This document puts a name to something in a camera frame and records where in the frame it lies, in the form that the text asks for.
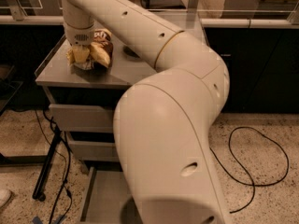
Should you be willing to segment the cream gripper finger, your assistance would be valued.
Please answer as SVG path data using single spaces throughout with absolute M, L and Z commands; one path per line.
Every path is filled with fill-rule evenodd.
M 92 42 L 90 51 L 92 58 L 97 63 L 109 68 L 111 63 L 111 45 L 109 42 Z
M 85 63 L 89 57 L 90 50 L 85 46 L 73 46 L 72 51 L 76 63 Z

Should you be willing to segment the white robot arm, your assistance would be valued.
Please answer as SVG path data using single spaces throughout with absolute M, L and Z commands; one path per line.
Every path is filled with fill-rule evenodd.
M 113 132 L 143 224 L 233 224 L 208 144 L 229 93 L 223 59 L 128 0 L 63 0 L 64 25 L 95 19 L 156 73 L 120 98 Z

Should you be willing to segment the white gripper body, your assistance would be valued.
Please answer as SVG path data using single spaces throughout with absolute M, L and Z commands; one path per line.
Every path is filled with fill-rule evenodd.
M 79 29 L 66 23 L 64 33 L 71 45 L 89 46 L 93 42 L 94 27 Z

